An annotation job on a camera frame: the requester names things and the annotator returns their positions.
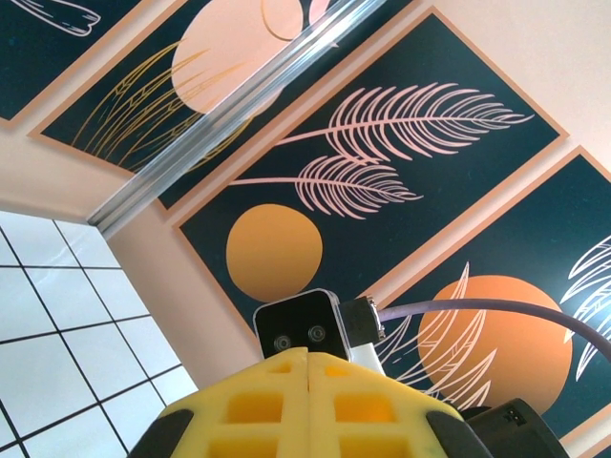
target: metal track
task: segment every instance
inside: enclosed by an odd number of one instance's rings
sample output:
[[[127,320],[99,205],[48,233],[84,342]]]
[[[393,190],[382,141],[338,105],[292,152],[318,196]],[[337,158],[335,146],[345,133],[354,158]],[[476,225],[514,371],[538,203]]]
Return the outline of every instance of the metal track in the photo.
[[[387,0],[341,0],[88,218],[109,239]]]

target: square hole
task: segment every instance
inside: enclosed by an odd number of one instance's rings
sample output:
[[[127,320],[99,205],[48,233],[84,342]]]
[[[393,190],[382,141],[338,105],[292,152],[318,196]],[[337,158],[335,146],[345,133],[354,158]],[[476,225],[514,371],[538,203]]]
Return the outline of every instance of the square hole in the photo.
[[[95,402],[59,336],[0,345],[0,367],[0,399],[21,436]]]
[[[0,268],[0,341],[55,330],[21,269]]]
[[[118,327],[150,377],[180,364],[179,358],[153,318],[122,322]]]
[[[92,270],[85,272],[115,320],[148,315],[149,311],[122,270]]]
[[[123,443],[131,450],[159,416],[163,403],[153,386],[144,384],[105,402],[103,407]]]
[[[350,373],[340,367],[334,367],[332,365],[329,365],[325,367],[325,375],[327,375],[328,377],[347,377],[348,375],[350,375]]]
[[[120,267],[97,228],[63,221],[57,227],[83,267]]]
[[[291,363],[286,362],[286,363],[277,365],[276,367],[272,367],[271,369],[269,369],[269,373],[270,374],[289,374],[292,369],[293,367],[291,366]]]
[[[30,456],[36,458],[125,456],[121,443],[99,407],[35,435],[25,445]]]
[[[176,368],[167,374],[156,377],[153,380],[153,385],[167,405],[198,390],[184,367]]]
[[[36,291],[47,305],[59,329],[111,320],[82,270],[27,270]]]
[[[335,421],[343,423],[391,423],[395,421],[389,398],[377,393],[335,396]]]
[[[283,401],[282,393],[238,394],[227,406],[227,423],[280,423]]]
[[[66,332],[64,337],[98,398],[146,379],[114,324]]]
[[[210,443],[207,458],[276,458],[278,439],[216,439]]]
[[[78,266],[52,220],[0,212],[0,226],[24,265]]]
[[[341,458],[414,458],[404,438],[350,436],[340,439]]]

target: white tile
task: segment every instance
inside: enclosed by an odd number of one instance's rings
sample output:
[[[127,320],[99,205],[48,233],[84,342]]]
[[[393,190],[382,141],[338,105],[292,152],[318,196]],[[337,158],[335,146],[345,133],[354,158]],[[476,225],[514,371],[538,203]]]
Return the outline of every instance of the white tile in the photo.
[[[123,271],[88,269],[87,275],[116,320],[149,313]]]
[[[21,436],[95,402],[58,336],[0,345],[0,367],[0,398]]]
[[[64,221],[57,226],[83,267],[120,267],[97,228]]]
[[[2,234],[0,234],[0,265],[19,265]]]
[[[0,341],[54,331],[23,270],[0,268]]]
[[[0,226],[24,265],[78,265],[50,219],[0,212]]]
[[[155,378],[153,384],[167,405],[198,390],[182,366]]]
[[[118,326],[150,377],[180,364],[176,353],[151,317],[121,322]]]
[[[101,408],[96,407],[25,442],[31,458],[125,458]]]
[[[15,446],[0,453],[0,458],[23,458],[23,453],[21,452],[21,449],[18,446]]]
[[[111,320],[82,270],[31,268],[28,275],[60,329]]]
[[[131,450],[163,410],[151,384],[141,385],[104,403],[125,446]]]
[[[11,431],[11,427],[4,418],[4,414],[0,412],[0,447],[15,440],[15,435]]]
[[[114,324],[66,332],[64,338],[99,399],[146,379]]]

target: yellow perforated grid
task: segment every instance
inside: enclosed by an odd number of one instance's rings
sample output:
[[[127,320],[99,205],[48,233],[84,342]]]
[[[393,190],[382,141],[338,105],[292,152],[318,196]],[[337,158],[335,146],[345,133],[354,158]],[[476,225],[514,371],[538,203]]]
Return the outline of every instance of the yellow perforated grid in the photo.
[[[287,350],[161,414],[194,417],[173,458],[445,457],[427,420],[450,406],[325,353]]]

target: tile grout line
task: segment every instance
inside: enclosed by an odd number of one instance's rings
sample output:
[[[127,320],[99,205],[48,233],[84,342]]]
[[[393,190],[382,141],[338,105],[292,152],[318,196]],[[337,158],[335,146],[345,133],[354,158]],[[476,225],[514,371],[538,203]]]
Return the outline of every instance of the tile grout line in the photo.
[[[75,327],[67,327],[65,329],[61,329],[60,331],[48,331],[48,332],[41,332],[40,334],[31,334],[31,335],[28,335],[28,336],[15,337],[13,339],[6,339],[5,341],[0,341],[0,345],[3,345],[3,344],[14,344],[14,343],[17,343],[17,342],[28,341],[30,339],[35,339],[37,337],[54,336],[55,334],[59,334],[60,332],[80,331],[82,329],[90,329],[92,327],[104,326],[104,325],[112,324],[112,323],[129,322],[131,320],[139,320],[140,318],[148,318],[150,316],[151,316],[151,314],[137,315],[135,317],[121,318],[121,319],[118,319],[118,320],[110,320],[110,321],[107,321],[107,322],[92,323],[92,324],[83,324],[83,325],[75,326]]]
[[[165,375],[165,374],[167,374],[169,372],[172,372],[173,370],[176,370],[176,369],[178,369],[180,367],[182,367],[182,364],[173,365],[172,367],[169,367],[167,369],[162,370],[159,374],[154,375],[151,378],[147,378],[146,380],[138,382],[137,384],[128,386],[127,388],[123,388],[120,391],[118,391],[117,393],[113,393],[110,396],[107,396],[106,398],[100,399],[100,401],[97,402],[97,403],[93,403],[93,404],[90,404],[88,406],[85,406],[85,407],[77,410],[76,412],[71,413],[70,415],[67,415],[67,416],[65,416],[63,418],[60,418],[59,420],[55,420],[54,422],[49,423],[48,425],[45,425],[45,426],[43,426],[43,427],[41,427],[39,429],[36,429],[36,430],[34,430],[34,431],[32,431],[32,432],[30,432],[28,434],[25,434],[24,436],[20,437],[17,441],[9,442],[8,444],[0,447],[0,452],[6,450],[8,448],[14,447],[15,445],[18,444],[18,441],[21,441],[21,442],[27,441],[27,440],[31,439],[32,437],[37,436],[38,434],[41,434],[41,433],[43,433],[43,432],[45,432],[45,431],[47,431],[49,429],[52,429],[54,427],[57,427],[57,426],[61,425],[62,423],[65,423],[65,422],[67,422],[69,420],[72,420],[72,418],[77,417],[78,415],[80,415],[82,413],[85,413],[85,412],[87,412],[87,411],[89,411],[89,410],[91,410],[93,408],[100,407],[100,409],[102,409],[102,404],[103,403],[106,403],[108,401],[112,401],[114,398],[117,398],[117,397],[121,396],[122,394],[125,394],[125,393],[131,391],[132,389],[138,388],[139,386],[143,386],[143,385],[146,385],[146,384],[149,384],[149,383],[151,385],[153,385],[153,381],[155,379],[157,379],[157,378],[159,378],[159,377],[161,377],[161,376],[163,376],[163,375]]]
[[[134,349],[132,348],[132,346],[130,345],[130,343],[128,342],[127,338],[125,337],[125,335],[123,334],[123,330],[120,328],[120,326],[118,325],[118,323],[114,320],[113,315],[111,314],[110,310],[108,309],[108,306],[106,305],[106,302],[102,299],[102,297],[100,296],[100,294],[98,293],[97,289],[95,288],[94,283],[92,282],[91,278],[89,277],[89,275],[87,274],[87,271],[85,270],[85,267],[83,267],[83,265],[80,263],[80,260],[78,259],[78,257],[76,256],[76,253],[74,252],[73,248],[71,247],[71,245],[68,243],[68,241],[66,240],[66,237],[64,237],[64,234],[61,232],[61,229],[59,229],[59,226],[57,225],[57,222],[55,220],[53,220],[53,224],[55,225],[55,228],[57,229],[57,232],[59,232],[61,238],[64,240],[64,243],[66,243],[66,245],[68,246],[68,249],[70,250],[70,252],[72,253],[72,255],[74,256],[74,259],[76,260],[76,263],[81,267],[83,273],[85,274],[85,277],[87,278],[87,281],[90,283],[91,287],[94,289],[95,294],[97,295],[97,297],[100,299],[100,301],[102,302],[102,305],[104,306],[104,308],[106,309],[106,313],[109,314],[109,316],[113,319],[113,323],[115,324],[116,330],[118,331],[118,333],[121,335],[121,337],[123,338],[123,341],[125,342],[125,344],[127,345],[127,347],[130,349],[130,351],[132,352],[132,355],[134,356],[134,358],[136,359],[137,364],[140,366],[140,369],[142,370],[142,372],[144,372],[144,375],[148,378],[149,374],[146,371],[146,369],[144,368],[144,365],[142,365],[142,362],[140,361],[139,357],[137,356],[136,352],[134,351]],[[157,390],[157,387],[154,384],[151,384],[151,386],[153,387],[153,390],[157,393],[159,399],[161,400],[161,403],[163,404],[164,407],[167,407],[167,404],[165,404],[165,401],[163,400],[163,398],[161,397],[161,393],[159,393],[159,391]]]
[[[23,439],[19,436],[19,431],[17,431],[17,427],[12,422],[12,418],[9,416],[9,412],[7,411],[7,408],[4,406],[4,403],[2,402],[2,400],[0,400],[0,411],[6,418],[7,424],[9,425],[9,428],[11,429],[12,435],[15,436],[15,440],[13,442],[6,444],[6,449],[9,449],[15,445],[18,445],[19,448],[21,449],[21,452],[24,454],[24,456],[26,458],[30,458],[30,454],[26,450],[26,445],[24,444]],[[5,449],[5,446],[2,446],[0,448],[0,451],[2,451],[3,449]]]
[[[47,305],[45,304],[45,302],[42,300],[42,297],[40,296],[40,294],[38,293],[38,290],[36,289],[36,287],[34,286],[34,283],[32,281],[32,279],[30,278],[30,275],[28,274],[28,271],[23,268],[23,264],[21,263],[21,260],[18,258],[17,256],[17,252],[15,251],[14,247],[11,244],[11,241],[9,240],[9,238],[6,236],[6,234],[4,233],[4,230],[0,227],[0,233],[2,233],[2,235],[5,237],[5,239],[7,240],[7,243],[9,244],[9,248],[12,251],[13,255],[17,258],[17,261],[19,262],[19,264],[21,265],[21,269],[22,272],[24,273],[24,275],[26,276],[26,279],[28,280],[28,282],[30,283],[30,286],[34,292],[34,294],[36,295],[36,297],[38,298],[38,300],[40,301],[40,303],[42,304],[42,307],[45,309],[45,312],[47,313],[47,316],[49,317],[49,320],[51,321],[53,327],[55,328],[55,330],[57,331],[57,335],[59,336],[59,339],[61,339],[62,343],[64,344],[64,346],[66,347],[68,354],[70,355],[70,357],[73,360],[73,363],[76,365],[76,368],[78,370],[78,372],[80,373],[81,377],[83,378],[83,380],[85,381],[85,385],[87,385],[87,387],[89,388],[89,390],[91,391],[92,395],[94,396],[94,399],[97,403],[99,403],[99,398],[97,397],[97,394],[95,394],[94,388],[92,387],[91,383],[89,382],[89,380],[87,379],[87,377],[85,376],[85,372],[83,371],[82,367],[80,366],[80,364],[78,363],[78,360],[76,359],[76,356],[73,354],[72,349],[70,348],[70,346],[68,345],[68,342],[66,342],[66,338],[64,337],[64,335],[61,333],[61,331],[59,331],[59,328],[57,326],[57,323],[55,322],[55,319],[53,318],[53,315],[51,314],[51,312],[49,311],[49,308],[47,307]],[[104,408],[102,407],[102,412],[104,413],[104,416],[106,417],[106,420],[108,421],[108,423],[110,424],[111,428],[113,429],[113,432],[116,435],[116,438],[118,439],[118,441],[121,443],[121,446],[123,447],[123,449],[126,452],[129,452],[129,450],[127,449],[127,447],[125,446],[125,443],[123,442],[123,439],[121,439],[121,437],[118,434],[118,431],[116,430],[115,425],[113,424],[113,422],[111,422],[110,417],[108,416],[108,413],[106,412],[106,410],[104,410]]]

